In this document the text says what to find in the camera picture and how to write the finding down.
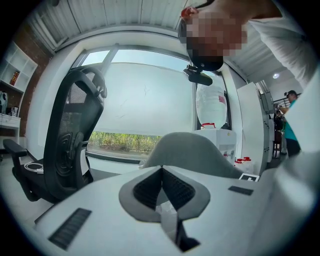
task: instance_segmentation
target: brick wall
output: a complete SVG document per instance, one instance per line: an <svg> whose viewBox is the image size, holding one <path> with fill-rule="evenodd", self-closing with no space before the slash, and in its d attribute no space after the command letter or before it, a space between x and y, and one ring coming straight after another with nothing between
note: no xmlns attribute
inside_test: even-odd
<svg viewBox="0 0 320 256"><path fill-rule="evenodd" d="M26 135L26 127L28 120L29 107L31 103L31 99L33 93L38 84L39 78L45 68L47 67L50 59L53 55L44 47L44 45L36 38L30 26L25 23L21 26L21 28L17 31L15 36L13 37L13 41L16 45L27 54L35 63L38 64L36 70L34 71L29 84L25 90L23 100L21 103L20 115L20 136L25 137ZM9 92L9 88L5 88L5 91L8 93L8 107L11 105L19 106L17 104L17 99L19 97L19 93L13 91L12 89ZM4 131L4 129L0 130L0 135L2 136L10 136L11 131Z"/></svg>

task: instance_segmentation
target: corrugated ceiling panel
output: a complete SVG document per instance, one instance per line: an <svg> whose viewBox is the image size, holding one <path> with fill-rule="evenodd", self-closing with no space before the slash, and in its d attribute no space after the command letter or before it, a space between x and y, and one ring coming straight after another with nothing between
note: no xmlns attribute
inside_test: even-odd
<svg viewBox="0 0 320 256"><path fill-rule="evenodd" d="M141 23L175 29L186 0L143 0Z"/></svg>
<svg viewBox="0 0 320 256"><path fill-rule="evenodd" d="M108 25L104 0L68 0L68 2L81 33Z"/></svg>
<svg viewBox="0 0 320 256"><path fill-rule="evenodd" d="M80 34L67 0L61 0L56 7L46 1L39 6L37 11L57 42L62 38L71 38Z"/></svg>
<svg viewBox="0 0 320 256"><path fill-rule="evenodd" d="M42 4L38 13L58 42L84 32L120 24L148 24L176 29L181 10L206 0L60 0L58 6ZM282 67L260 34L247 25L248 41L236 55L226 57L254 82Z"/></svg>
<svg viewBox="0 0 320 256"><path fill-rule="evenodd" d="M142 1L104 0L104 10L108 25L140 23Z"/></svg>

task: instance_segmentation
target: white sleeve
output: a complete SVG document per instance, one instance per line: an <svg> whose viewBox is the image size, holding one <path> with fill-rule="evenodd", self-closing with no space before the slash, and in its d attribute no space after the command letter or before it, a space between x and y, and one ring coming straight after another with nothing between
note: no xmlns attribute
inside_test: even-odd
<svg viewBox="0 0 320 256"><path fill-rule="evenodd" d="M318 58L311 44L299 37L280 38L261 35L278 61L306 88L316 70Z"/></svg>

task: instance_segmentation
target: white wall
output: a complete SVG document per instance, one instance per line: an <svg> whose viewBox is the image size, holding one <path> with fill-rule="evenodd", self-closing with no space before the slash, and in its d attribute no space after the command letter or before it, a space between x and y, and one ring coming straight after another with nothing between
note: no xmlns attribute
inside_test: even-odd
<svg viewBox="0 0 320 256"><path fill-rule="evenodd" d="M297 94L303 92L303 88L299 82L295 79L294 75L289 71L285 70L279 73L279 78L273 79L272 75L264 79L265 84L268 86L272 99L274 101L283 99L284 93L294 90Z"/></svg>
<svg viewBox="0 0 320 256"><path fill-rule="evenodd" d="M149 32L113 32L93 36L59 51L41 75L30 103L26 126L27 149L37 159L43 158L49 120L58 88L83 50L120 45L141 45L187 55L178 39Z"/></svg>
<svg viewBox="0 0 320 256"><path fill-rule="evenodd" d="M228 93L232 130L236 133L237 143L235 157L241 158L243 143L243 127L237 88L243 87L246 84L246 82L244 82L244 80L225 63L223 64L221 69L219 69L219 71L221 71L222 73L225 87Z"/></svg>
<svg viewBox="0 0 320 256"><path fill-rule="evenodd" d="M247 82L243 80L243 78L240 75L238 75L238 73L236 73L232 68L229 67L229 70L234 81L235 88L237 90L247 84Z"/></svg>

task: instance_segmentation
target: bookshelf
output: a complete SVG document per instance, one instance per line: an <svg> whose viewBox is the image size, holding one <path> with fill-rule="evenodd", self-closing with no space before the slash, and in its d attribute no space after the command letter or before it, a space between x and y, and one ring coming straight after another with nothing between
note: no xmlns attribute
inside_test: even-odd
<svg viewBox="0 0 320 256"><path fill-rule="evenodd" d="M2 85L21 94L18 117L21 103L38 64L26 55L14 42L8 47L0 62L0 82Z"/></svg>

